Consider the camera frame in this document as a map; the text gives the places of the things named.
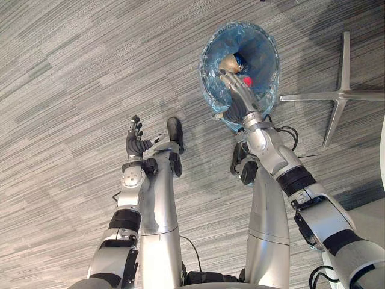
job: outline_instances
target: blue plastic bag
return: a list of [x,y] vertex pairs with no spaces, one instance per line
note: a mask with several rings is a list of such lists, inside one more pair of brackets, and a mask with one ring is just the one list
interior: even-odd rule
[[[239,52],[246,60],[246,68],[238,75],[253,80],[258,109],[264,115],[270,113],[279,84],[279,56],[273,37],[261,27],[248,22],[229,22],[219,28],[209,39],[199,61],[199,81],[203,96],[215,113],[226,111],[232,103],[229,90],[219,79],[222,59]],[[232,130],[240,124],[224,120]]]

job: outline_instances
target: wire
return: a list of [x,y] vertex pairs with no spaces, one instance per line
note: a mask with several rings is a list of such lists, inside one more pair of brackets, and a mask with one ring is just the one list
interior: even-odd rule
[[316,289],[316,285],[317,285],[317,282],[318,282],[318,279],[319,277],[323,276],[325,277],[326,279],[328,279],[330,282],[332,283],[338,283],[339,282],[339,279],[332,279],[331,277],[327,276],[325,273],[322,273],[322,272],[319,272],[315,279],[314,279],[314,282],[313,282],[313,278],[314,278],[314,275],[320,271],[321,269],[330,269],[330,270],[334,270],[333,267],[331,266],[328,266],[328,265],[322,265],[322,266],[319,266],[317,267],[316,269],[313,270],[313,272],[310,274],[310,277],[309,277],[309,288],[310,289]]
[[[271,119],[270,114],[267,114],[263,120],[266,120],[266,119],[269,119],[269,121],[270,121],[271,123],[273,123],[273,120]],[[298,135],[297,130],[296,130],[295,128],[292,128],[291,126],[282,126],[282,127],[280,127],[280,128],[275,128],[274,124],[273,124],[273,128],[274,128],[276,131],[278,131],[278,132],[285,132],[285,133],[290,134],[290,135],[292,136],[292,138],[293,138],[293,140],[294,140],[294,145],[293,145],[293,148],[292,148],[291,150],[294,151],[295,148],[297,147],[298,141],[299,141],[299,139],[300,139],[300,136]]]
[[116,196],[118,196],[119,194],[120,194],[120,192],[118,192],[117,194],[112,196],[112,198],[114,199],[115,202],[118,202],[118,199],[116,198]]
[[[290,129],[291,131],[294,132],[295,135],[293,134],[293,132],[287,131],[287,130],[285,130],[283,128]],[[285,132],[285,133],[290,134],[292,136],[292,138],[294,140],[294,145],[293,145],[291,150],[294,151],[295,148],[297,147],[298,140],[299,140],[299,136],[298,136],[297,131],[294,128],[290,127],[290,126],[283,126],[281,128],[277,128],[276,131],[278,131],[278,132]]]
[[313,288],[311,289],[316,289],[315,287],[317,286],[317,282],[318,282],[318,279],[319,277],[325,277],[326,279],[328,279],[330,282],[332,283],[338,283],[339,282],[339,279],[332,279],[331,277],[327,276],[326,274],[324,274],[323,272],[319,272],[316,276],[315,276],[315,279],[314,279],[314,283],[313,283]]
[[315,155],[303,155],[303,156],[300,156],[300,157],[298,157],[298,158],[318,157],[319,155],[321,155],[321,154],[315,154]]
[[192,241],[191,241],[189,238],[187,238],[187,237],[185,237],[185,236],[179,235],[179,237],[180,237],[180,238],[183,238],[183,239],[186,239],[186,240],[189,241],[190,244],[193,246],[194,251],[195,251],[195,254],[197,254],[198,265],[199,265],[199,271],[202,272],[202,268],[200,267],[199,255],[198,255],[197,249],[195,248],[194,244],[192,243]]

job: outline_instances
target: red object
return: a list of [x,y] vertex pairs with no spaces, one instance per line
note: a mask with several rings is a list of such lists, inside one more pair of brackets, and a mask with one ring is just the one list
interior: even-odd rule
[[243,79],[243,82],[247,85],[247,86],[252,86],[253,85],[253,80],[250,76],[246,76],[244,79]]

